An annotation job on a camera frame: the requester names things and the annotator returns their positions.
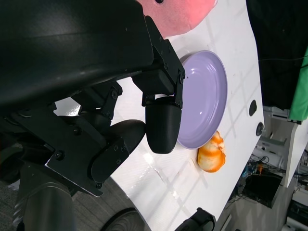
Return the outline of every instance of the green object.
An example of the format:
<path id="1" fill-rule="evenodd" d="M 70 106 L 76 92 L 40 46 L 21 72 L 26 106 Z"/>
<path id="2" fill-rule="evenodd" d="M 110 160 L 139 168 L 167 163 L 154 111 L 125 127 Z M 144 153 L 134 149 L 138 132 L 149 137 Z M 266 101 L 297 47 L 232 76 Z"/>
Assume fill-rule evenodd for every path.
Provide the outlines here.
<path id="1" fill-rule="evenodd" d="M 299 72 L 289 119 L 303 121 L 308 117 L 308 57 L 304 58 Z"/>

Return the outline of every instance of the lavender plate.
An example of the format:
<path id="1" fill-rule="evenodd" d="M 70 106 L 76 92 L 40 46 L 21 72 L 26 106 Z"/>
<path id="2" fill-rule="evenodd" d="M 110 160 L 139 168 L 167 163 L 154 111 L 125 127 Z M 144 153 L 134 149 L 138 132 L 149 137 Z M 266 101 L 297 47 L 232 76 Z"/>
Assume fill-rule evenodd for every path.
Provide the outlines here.
<path id="1" fill-rule="evenodd" d="M 178 142 L 197 149 L 217 130 L 227 102 L 225 68 L 216 54 L 200 51 L 183 62 L 183 110 Z"/>

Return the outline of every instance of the white table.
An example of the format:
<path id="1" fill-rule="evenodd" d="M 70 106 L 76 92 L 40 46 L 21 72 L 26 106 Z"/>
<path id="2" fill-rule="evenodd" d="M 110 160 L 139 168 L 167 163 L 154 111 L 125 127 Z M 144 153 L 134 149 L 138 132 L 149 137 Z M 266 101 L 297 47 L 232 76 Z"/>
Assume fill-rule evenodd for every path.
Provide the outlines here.
<path id="1" fill-rule="evenodd" d="M 298 166 L 303 151 L 308 142 L 308 120 L 304 120 L 301 125 L 295 124 L 290 138 L 290 146 L 287 150 L 288 162 L 287 170 L 284 178 L 284 186 L 289 187 L 295 170 Z"/>
<path id="2" fill-rule="evenodd" d="M 211 50 L 223 61 L 228 77 L 227 107 L 219 126 L 225 139 L 226 164 L 217 173 L 206 173 L 196 163 L 196 150 L 177 144 L 170 154 L 154 154 L 142 140 L 112 178 L 133 201 L 152 231 L 175 230 L 198 207 L 219 218 L 259 137 L 263 122 L 257 49 L 245 0 L 218 0 L 216 7 L 194 30 L 169 38 L 178 56 Z M 125 119 L 145 121 L 142 92 L 130 78 L 118 82 L 113 124 Z M 257 102 L 250 117 L 249 105 Z M 75 115 L 72 100 L 57 104 L 59 111 Z"/>

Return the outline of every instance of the pink plush toy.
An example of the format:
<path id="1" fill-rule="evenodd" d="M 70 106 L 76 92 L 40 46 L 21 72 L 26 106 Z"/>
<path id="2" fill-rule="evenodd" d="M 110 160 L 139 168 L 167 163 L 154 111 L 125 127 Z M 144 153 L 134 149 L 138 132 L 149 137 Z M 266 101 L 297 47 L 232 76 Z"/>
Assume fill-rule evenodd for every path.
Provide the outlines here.
<path id="1" fill-rule="evenodd" d="M 137 0 L 163 37 L 194 29 L 214 7 L 215 0 Z"/>

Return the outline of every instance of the bolt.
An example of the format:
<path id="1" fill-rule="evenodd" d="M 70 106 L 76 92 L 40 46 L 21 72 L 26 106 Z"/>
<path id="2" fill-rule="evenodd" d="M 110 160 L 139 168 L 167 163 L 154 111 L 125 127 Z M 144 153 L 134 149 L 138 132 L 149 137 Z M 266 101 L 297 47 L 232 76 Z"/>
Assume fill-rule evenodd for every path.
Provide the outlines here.
<path id="1" fill-rule="evenodd" d="M 183 84 L 184 77 L 182 75 L 179 75 L 179 81 L 180 81 L 180 84 Z"/>
<path id="2" fill-rule="evenodd" d="M 121 152 L 125 152 L 125 151 L 126 151 L 126 147 L 123 146 L 123 147 L 121 148 Z"/>
<path id="3" fill-rule="evenodd" d="M 62 152 L 62 151 L 57 151 L 57 153 L 56 153 L 56 159 L 57 160 L 63 160 L 64 159 L 64 157 L 65 157 L 65 154 L 64 154 L 64 152 Z"/>
<path id="4" fill-rule="evenodd" d="M 115 90 L 113 90 L 113 91 L 111 92 L 111 97 L 112 97 L 114 100 L 117 99 L 117 93 L 116 93 Z"/>
<path id="5" fill-rule="evenodd" d="M 101 187 L 102 187 L 102 183 L 97 183 L 97 184 L 96 184 L 96 188 L 97 188 L 97 189 L 100 189 Z"/>
<path id="6" fill-rule="evenodd" d="M 79 136 L 79 135 L 81 134 L 81 132 L 82 132 L 82 130 L 81 130 L 80 127 L 75 127 L 75 128 L 74 128 L 74 134 L 75 134 L 76 136 Z"/>
<path id="7" fill-rule="evenodd" d="M 103 116 L 109 117 L 110 116 L 110 112 L 109 111 L 103 112 Z"/>

